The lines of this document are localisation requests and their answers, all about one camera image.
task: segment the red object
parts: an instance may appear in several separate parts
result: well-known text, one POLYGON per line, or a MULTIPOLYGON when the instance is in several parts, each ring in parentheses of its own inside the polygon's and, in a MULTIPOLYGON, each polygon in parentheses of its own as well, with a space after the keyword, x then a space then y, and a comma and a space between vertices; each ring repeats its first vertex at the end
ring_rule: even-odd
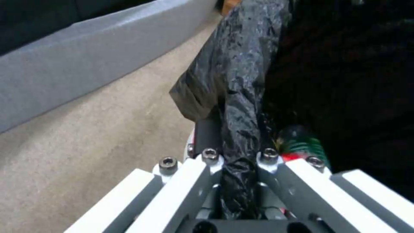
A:
POLYGON ((298 154, 298 153, 285 153, 285 154, 282 154, 283 162, 289 162, 291 160, 296 160, 296 159, 299 159, 299 158, 303 158, 303 156, 301 154, 298 154))

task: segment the mounting hole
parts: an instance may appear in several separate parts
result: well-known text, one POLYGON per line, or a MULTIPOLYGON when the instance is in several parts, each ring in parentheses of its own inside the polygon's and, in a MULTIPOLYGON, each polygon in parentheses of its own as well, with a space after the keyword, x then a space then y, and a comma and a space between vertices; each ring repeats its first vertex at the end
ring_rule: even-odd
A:
POLYGON ((218 231, 214 224, 208 221, 201 221, 195 225, 193 233, 218 233, 218 231))
POLYGON ((287 233, 312 233, 303 223, 289 223, 287 233))
POLYGON ((164 158, 164 159, 162 160, 162 162, 163 162, 165 165, 170 166, 171 164, 173 164, 173 163, 174 163, 174 159, 173 159, 173 158, 170 158, 170 157, 166 157, 166 158, 164 158))

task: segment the black fabric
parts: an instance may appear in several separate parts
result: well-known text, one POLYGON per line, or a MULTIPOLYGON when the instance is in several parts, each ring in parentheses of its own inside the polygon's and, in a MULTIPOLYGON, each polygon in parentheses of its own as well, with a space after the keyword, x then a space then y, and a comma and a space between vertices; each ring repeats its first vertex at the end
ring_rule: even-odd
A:
POLYGON ((413 10, 243 0, 222 20, 170 94, 193 121, 219 106, 223 218, 260 218, 255 155, 263 131, 290 124, 315 133, 334 172, 360 168, 412 199, 413 10))
POLYGON ((359 168, 413 200, 413 1, 302 3, 267 76, 266 111, 311 128, 334 172, 359 168))
POLYGON ((78 19, 73 0, 0 0, 0 55, 78 19))

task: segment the metal frame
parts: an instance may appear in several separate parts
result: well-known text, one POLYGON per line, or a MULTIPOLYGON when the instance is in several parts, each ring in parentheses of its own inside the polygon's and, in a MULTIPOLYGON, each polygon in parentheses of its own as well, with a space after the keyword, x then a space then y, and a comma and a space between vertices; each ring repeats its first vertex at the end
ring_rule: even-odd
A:
POLYGON ((132 171, 65 233, 115 233, 126 230, 162 188, 161 177, 132 171))
POLYGON ((206 159, 202 155, 187 159, 163 188, 160 176, 135 170, 66 232, 189 232, 192 225, 209 222, 223 229, 242 223, 252 227, 245 232, 255 232, 257 224, 292 225, 276 214, 278 208, 294 214, 294 226, 311 224, 311 232, 414 231, 413 204, 365 173, 357 170, 329 176, 303 159, 283 163, 277 158, 270 163, 260 160, 260 154, 258 185, 265 191, 262 204, 272 208, 266 212, 270 219, 279 220, 208 220, 217 201, 224 160, 220 155, 206 159))
POLYGON ((414 232, 414 205, 361 170, 330 178, 398 232, 414 232))
POLYGON ((175 232, 186 218, 195 218, 212 183, 208 166, 187 159, 126 233, 175 232))

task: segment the wooden object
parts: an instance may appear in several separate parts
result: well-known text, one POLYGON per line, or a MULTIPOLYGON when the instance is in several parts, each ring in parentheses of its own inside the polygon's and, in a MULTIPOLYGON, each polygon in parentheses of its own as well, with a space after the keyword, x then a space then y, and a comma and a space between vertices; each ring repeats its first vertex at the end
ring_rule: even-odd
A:
POLYGON ((229 13, 229 11, 240 2, 241 0, 224 0, 223 10, 221 11, 221 14, 223 16, 226 16, 229 13))

